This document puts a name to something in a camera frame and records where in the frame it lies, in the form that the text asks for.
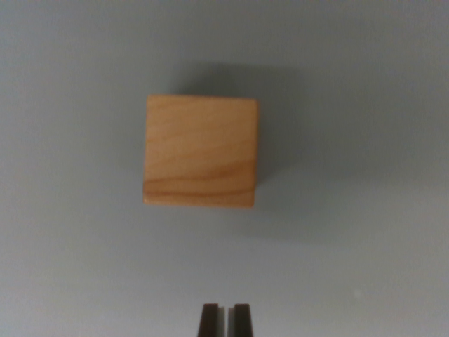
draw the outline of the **light wood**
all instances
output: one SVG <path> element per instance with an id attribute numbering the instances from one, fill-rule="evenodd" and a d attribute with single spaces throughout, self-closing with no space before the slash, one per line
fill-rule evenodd
<path id="1" fill-rule="evenodd" d="M 253 99 L 149 96 L 144 202 L 251 207 L 257 124 Z"/>

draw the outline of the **cube face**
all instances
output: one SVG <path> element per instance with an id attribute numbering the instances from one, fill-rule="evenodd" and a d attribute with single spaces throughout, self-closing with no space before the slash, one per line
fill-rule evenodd
<path id="1" fill-rule="evenodd" d="M 256 100 L 149 96 L 144 202 L 251 207 L 257 124 Z"/>

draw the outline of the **wood grain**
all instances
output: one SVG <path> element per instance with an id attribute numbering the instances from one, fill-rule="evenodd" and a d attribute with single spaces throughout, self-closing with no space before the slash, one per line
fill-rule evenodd
<path id="1" fill-rule="evenodd" d="M 144 202 L 251 207 L 257 124 L 253 99 L 149 96 Z"/>

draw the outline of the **gray background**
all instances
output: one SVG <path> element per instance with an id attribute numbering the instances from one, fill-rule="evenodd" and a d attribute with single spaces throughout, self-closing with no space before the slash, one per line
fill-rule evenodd
<path id="1" fill-rule="evenodd" d="M 0 4 L 0 335 L 447 336 L 449 3 Z M 145 100 L 261 102 L 253 210 L 142 204 Z"/>

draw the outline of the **wooden cube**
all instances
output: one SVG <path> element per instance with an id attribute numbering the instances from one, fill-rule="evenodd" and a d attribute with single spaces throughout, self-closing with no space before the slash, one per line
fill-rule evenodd
<path id="1" fill-rule="evenodd" d="M 258 114 L 249 98 L 149 96 L 144 202 L 251 207 Z"/>

